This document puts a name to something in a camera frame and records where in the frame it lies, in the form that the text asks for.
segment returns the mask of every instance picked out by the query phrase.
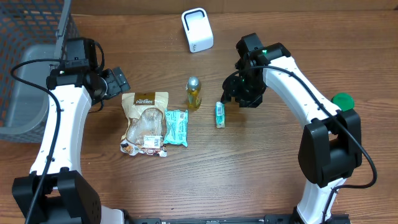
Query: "wooden table surface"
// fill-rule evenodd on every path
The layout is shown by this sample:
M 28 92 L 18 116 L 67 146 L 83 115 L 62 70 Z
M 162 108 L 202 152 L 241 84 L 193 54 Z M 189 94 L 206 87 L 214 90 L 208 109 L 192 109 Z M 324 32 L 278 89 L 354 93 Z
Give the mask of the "wooden table surface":
M 237 41 L 257 32 L 264 45 L 283 43 L 301 71 L 328 98 L 347 92 L 362 120 L 363 146 L 379 179 L 367 190 L 342 190 L 334 213 L 353 223 L 398 223 L 398 12 L 210 14 L 215 44 L 188 51 L 180 15 L 76 16 L 80 34 L 103 47 L 106 67 L 120 66 L 131 91 L 167 91 L 169 109 L 185 109 L 185 84 L 196 75 L 203 101 L 190 113 L 188 147 L 169 146 L 168 157 L 123 154 L 127 119 L 121 97 L 86 120 L 83 176 L 111 208 L 134 217 L 261 217 L 291 213 L 305 177 L 297 153 L 299 122 L 271 90 L 258 108 L 226 106 L 226 128 L 215 128 L 223 80 L 239 55 Z M 0 223 L 23 223 L 11 195 L 26 176 L 40 144 L 1 142 Z M 371 179 L 366 160 L 349 184 Z

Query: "green lid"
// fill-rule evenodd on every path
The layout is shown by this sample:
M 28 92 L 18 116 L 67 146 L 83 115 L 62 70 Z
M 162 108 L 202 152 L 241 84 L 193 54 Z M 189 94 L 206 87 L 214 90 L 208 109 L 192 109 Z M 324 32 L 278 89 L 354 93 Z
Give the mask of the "green lid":
M 335 95 L 331 102 L 339 106 L 342 111 L 354 108 L 354 99 L 347 93 L 339 93 Z

